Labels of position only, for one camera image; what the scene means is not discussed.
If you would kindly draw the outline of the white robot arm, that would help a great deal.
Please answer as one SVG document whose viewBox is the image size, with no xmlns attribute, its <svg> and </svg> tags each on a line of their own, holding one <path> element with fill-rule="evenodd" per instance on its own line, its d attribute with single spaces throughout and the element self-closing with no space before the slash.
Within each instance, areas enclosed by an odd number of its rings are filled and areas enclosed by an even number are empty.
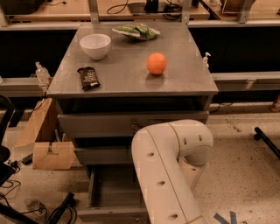
<svg viewBox="0 0 280 224">
<path fill-rule="evenodd" d="M 131 153 L 150 224 L 207 224 L 179 166 L 203 166 L 214 138 L 195 120 L 154 124 L 133 137 Z"/>
</svg>

